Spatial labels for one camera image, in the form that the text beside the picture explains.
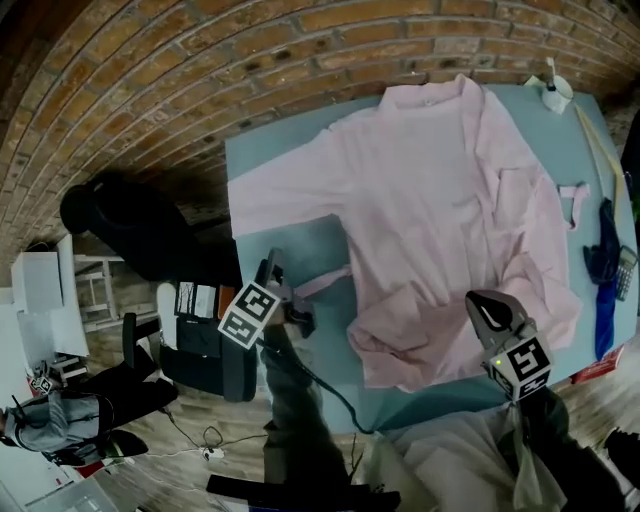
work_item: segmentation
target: white cloth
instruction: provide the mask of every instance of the white cloth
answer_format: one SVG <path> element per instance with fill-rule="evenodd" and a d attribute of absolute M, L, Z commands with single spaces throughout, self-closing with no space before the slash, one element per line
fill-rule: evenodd
<path fill-rule="evenodd" d="M 497 441 L 515 426 L 505 409 L 490 409 L 449 414 L 388 437 L 438 512 L 559 512 L 566 498 L 535 454 L 520 446 L 517 478 L 500 454 Z"/>

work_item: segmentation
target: white plug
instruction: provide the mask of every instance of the white plug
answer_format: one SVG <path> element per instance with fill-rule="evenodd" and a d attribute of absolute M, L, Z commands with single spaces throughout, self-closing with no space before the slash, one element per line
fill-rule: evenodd
<path fill-rule="evenodd" d="M 204 458 L 208 461 L 224 459 L 224 450 L 220 448 L 205 448 Z"/>

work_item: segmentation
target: brick wall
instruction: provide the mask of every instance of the brick wall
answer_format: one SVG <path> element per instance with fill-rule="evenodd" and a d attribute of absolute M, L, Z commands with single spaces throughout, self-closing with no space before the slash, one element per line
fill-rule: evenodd
<path fill-rule="evenodd" d="M 553 56 L 577 90 L 619 90 L 640 69 L 640 29 L 623 10 L 606 0 L 89 1 L 11 96 L 0 263 L 59 239 L 62 194 L 107 167 L 165 189 L 191 221 L 223 217 L 226 137 L 387 85 L 457 73 L 522 83 Z M 27 62 L 20 55 L 14 63 Z"/>

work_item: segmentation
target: table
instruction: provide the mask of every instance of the table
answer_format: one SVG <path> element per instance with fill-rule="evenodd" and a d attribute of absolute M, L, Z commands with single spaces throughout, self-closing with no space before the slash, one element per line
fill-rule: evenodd
<path fill-rule="evenodd" d="M 595 297 L 582 255 L 585 245 L 599 242 L 598 207 L 600 190 L 596 165 L 587 139 L 580 127 L 573 105 L 561 116 L 547 110 L 535 88 L 493 85 L 500 101 L 511 113 L 520 132 L 540 162 L 558 185 L 588 183 L 591 196 L 583 203 L 580 227 L 567 233 L 571 289 L 584 305 L 571 347 L 554 352 L 555 366 L 551 382 L 558 382 L 595 361 Z M 329 106 L 257 128 L 227 141 L 227 173 L 237 177 L 301 144 L 312 140 L 332 122 L 357 110 L 375 106 L 379 97 L 365 98 Z M 602 134 L 612 154 L 615 148 L 600 113 L 590 95 L 577 94 L 575 100 Z M 600 168 L 610 172 L 603 155 Z M 613 197 L 613 178 L 605 180 L 607 197 Z M 565 218 L 569 219 L 570 202 L 563 200 Z M 622 244 L 637 250 L 631 204 L 625 194 L 620 205 L 618 235 Z M 271 247 L 285 254 L 285 268 L 291 284 L 297 286 L 348 262 L 347 242 L 337 218 L 287 226 L 239 237 L 240 267 L 244 279 L 252 279 L 260 260 Z M 636 330 L 638 309 L 638 271 L 625 302 L 618 302 L 615 313 L 615 345 L 629 340 Z M 432 386 L 418 393 L 398 389 L 366 389 L 362 365 L 351 349 L 346 328 L 356 315 L 353 283 L 342 279 L 314 296 L 317 331 L 307 340 L 313 354 L 313 369 L 336 387 L 356 407 L 360 422 L 377 429 L 399 428 L 459 410 L 481 410 L 504 401 L 497 385 L 487 377 L 476 377 Z M 323 394 L 323 414 L 333 432 L 353 432 L 354 427 L 344 407 L 331 395 Z"/>

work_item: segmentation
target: red object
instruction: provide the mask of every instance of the red object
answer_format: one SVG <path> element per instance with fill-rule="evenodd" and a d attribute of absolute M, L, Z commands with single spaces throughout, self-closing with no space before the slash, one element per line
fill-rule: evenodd
<path fill-rule="evenodd" d="M 584 370 L 580 370 L 578 373 L 574 373 L 571 376 L 571 384 L 577 384 L 578 382 L 586 382 L 597 377 L 612 372 L 618 367 L 620 357 L 622 356 L 622 350 L 624 345 L 618 347 L 613 352 L 609 352 L 602 358 L 602 361 L 593 363 L 591 366 L 587 366 Z"/>
<path fill-rule="evenodd" d="M 96 471 L 102 469 L 104 464 L 102 461 L 94 462 L 93 464 L 89 464 L 88 466 L 82 466 L 81 468 L 76 468 L 78 473 L 82 475 L 83 478 L 89 478 Z"/>

